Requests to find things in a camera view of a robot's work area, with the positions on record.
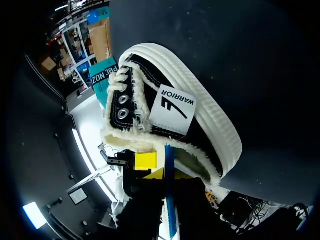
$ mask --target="blue strip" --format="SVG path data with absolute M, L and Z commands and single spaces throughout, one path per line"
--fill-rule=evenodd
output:
M 165 198 L 169 217 L 169 232 L 170 238 L 173 238 L 177 233 L 177 217 L 172 188 L 175 180 L 175 154 L 173 147 L 169 145 L 165 146 L 164 180 Z

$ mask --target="metal eyelet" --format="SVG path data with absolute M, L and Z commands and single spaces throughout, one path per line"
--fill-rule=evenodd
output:
M 129 100 L 129 96 L 128 95 L 122 95 L 121 97 L 119 97 L 119 103 L 120 104 L 125 104 L 128 100 Z
M 122 108 L 120 111 L 118 111 L 118 118 L 120 120 L 125 119 L 129 115 L 129 110 L 126 108 Z
M 120 93 L 123 93 L 125 90 L 127 90 L 128 85 L 127 85 L 127 84 L 125 84 L 124 86 L 125 86 L 125 87 L 124 87 L 124 89 L 123 89 L 123 90 L 121 90 L 121 91 L 120 91 Z

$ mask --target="cable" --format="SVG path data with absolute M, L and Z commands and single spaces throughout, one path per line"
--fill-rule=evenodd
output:
M 307 209 L 307 207 L 306 207 L 303 203 L 296 203 L 295 205 L 292 206 L 292 208 L 293 208 L 293 209 L 294 209 L 294 208 L 299 208 L 299 209 L 303 210 L 304 213 L 305 213 L 305 218 L 306 218 L 306 219 L 309 218 L 308 209 Z

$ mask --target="yellow block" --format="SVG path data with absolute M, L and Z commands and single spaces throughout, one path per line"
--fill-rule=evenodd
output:
M 136 153 L 135 154 L 135 170 L 147 171 L 157 168 L 157 153 Z

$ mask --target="teal box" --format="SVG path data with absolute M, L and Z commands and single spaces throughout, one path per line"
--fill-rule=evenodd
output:
M 106 108 L 109 86 L 109 75 L 118 71 L 118 66 L 113 57 L 97 63 L 89 68 L 90 79 L 95 95 L 101 105 Z

